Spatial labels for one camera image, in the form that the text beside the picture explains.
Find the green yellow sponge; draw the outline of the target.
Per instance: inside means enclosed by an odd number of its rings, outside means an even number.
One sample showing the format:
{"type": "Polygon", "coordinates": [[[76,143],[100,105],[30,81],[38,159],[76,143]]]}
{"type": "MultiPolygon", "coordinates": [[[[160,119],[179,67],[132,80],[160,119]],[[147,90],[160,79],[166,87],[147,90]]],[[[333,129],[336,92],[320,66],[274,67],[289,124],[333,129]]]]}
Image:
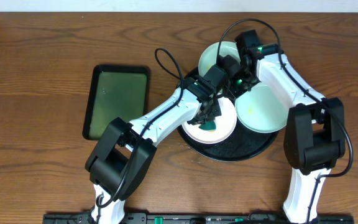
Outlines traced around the green yellow sponge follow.
{"type": "Polygon", "coordinates": [[[214,132],[216,130],[215,121],[207,121],[204,124],[201,124],[199,128],[203,131],[214,132]]]}

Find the pink white plate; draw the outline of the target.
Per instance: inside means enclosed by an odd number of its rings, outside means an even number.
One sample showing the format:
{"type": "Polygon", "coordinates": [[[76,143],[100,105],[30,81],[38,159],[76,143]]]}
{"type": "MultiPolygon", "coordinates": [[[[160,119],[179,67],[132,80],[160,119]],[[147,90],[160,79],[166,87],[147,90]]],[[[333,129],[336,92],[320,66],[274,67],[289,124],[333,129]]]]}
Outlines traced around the pink white plate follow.
{"type": "Polygon", "coordinates": [[[228,98],[218,99],[221,116],[215,117],[216,130],[214,132],[203,131],[200,124],[191,125],[183,123],[182,128],[190,139],[202,144],[215,144],[228,138],[234,131],[237,123],[237,114],[233,103],[228,98]]]}

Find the green plate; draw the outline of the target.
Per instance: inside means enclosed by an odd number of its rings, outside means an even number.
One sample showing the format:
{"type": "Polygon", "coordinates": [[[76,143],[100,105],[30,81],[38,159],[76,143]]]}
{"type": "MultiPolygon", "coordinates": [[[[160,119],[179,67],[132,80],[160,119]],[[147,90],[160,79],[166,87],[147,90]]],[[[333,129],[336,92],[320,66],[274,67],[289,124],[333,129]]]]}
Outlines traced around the green plate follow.
{"type": "MultiPolygon", "coordinates": [[[[208,70],[216,63],[218,45],[219,45],[218,42],[210,45],[201,54],[201,57],[198,62],[198,73],[200,76],[203,77],[208,72],[208,70]]],[[[235,42],[222,41],[219,54],[222,57],[230,55],[234,59],[236,59],[237,62],[240,62],[240,58],[235,42]]]]}
{"type": "Polygon", "coordinates": [[[239,121],[258,133],[273,133],[287,124],[288,110],[270,88],[258,83],[235,100],[239,121]]]}

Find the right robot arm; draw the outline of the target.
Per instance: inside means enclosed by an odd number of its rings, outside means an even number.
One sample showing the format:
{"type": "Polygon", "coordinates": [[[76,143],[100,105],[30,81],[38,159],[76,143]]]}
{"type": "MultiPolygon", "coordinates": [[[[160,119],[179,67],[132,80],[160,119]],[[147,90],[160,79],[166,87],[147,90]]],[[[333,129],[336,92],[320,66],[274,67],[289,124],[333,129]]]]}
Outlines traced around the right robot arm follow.
{"type": "Polygon", "coordinates": [[[289,222],[309,223],[326,178],[345,153],[344,107],[314,90],[290,65],[279,43],[264,45],[255,30],[235,38],[239,61],[229,73],[239,121],[259,133],[285,129],[291,183],[283,210],[289,222]]]}

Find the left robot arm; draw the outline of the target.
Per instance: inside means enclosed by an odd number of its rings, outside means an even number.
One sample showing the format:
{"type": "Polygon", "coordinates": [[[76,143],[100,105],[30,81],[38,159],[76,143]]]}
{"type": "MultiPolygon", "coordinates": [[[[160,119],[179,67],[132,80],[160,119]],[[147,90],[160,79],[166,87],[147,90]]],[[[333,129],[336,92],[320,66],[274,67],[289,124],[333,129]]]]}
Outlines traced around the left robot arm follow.
{"type": "Polygon", "coordinates": [[[214,113],[222,85],[191,82],[140,118],[112,120],[85,163],[96,193],[95,223],[120,223],[124,204],[143,181],[157,146],[179,125],[200,123],[214,113]]]}

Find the round black tray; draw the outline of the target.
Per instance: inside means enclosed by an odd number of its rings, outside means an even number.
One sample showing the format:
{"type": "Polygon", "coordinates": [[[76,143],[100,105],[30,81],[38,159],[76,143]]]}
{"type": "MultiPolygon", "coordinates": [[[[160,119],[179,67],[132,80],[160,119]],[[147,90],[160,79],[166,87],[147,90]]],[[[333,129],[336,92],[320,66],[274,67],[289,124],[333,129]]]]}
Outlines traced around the round black tray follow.
{"type": "MultiPolygon", "coordinates": [[[[228,98],[227,90],[223,90],[223,92],[226,94],[222,98],[228,98]]],[[[266,150],[278,135],[277,131],[273,133],[251,131],[237,118],[236,127],[228,138],[215,144],[202,144],[190,139],[181,126],[177,130],[191,148],[218,161],[242,161],[255,157],[266,150]]]]}

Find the black rectangular tray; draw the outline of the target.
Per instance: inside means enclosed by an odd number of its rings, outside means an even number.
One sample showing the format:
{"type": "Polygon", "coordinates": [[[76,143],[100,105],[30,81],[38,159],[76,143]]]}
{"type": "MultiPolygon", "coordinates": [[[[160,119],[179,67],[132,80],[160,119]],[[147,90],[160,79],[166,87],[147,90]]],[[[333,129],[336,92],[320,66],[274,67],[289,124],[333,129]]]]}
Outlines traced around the black rectangular tray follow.
{"type": "Polygon", "coordinates": [[[119,117],[125,122],[147,112],[151,71],[145,65],[99,64],[94,67],[82,136],[98,140],[119,117]]]}

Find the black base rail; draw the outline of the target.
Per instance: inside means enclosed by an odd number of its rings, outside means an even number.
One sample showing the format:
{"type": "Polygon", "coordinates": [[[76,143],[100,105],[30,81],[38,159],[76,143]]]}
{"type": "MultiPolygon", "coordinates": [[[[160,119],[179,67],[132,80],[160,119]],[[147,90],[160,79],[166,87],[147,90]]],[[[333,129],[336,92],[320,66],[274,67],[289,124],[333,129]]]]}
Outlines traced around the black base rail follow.
{"type": "MultiPolygon", "coordinates": [[[[282,215],[253,213],[246,216],[200,216],[200,215],[147,215],[128,213],[119,224],[221,224],[221,223],[288,223],[282,215]]],[[[73,214],[45,214],[43,224],[95,223],[89,212],[73,214]]]]}

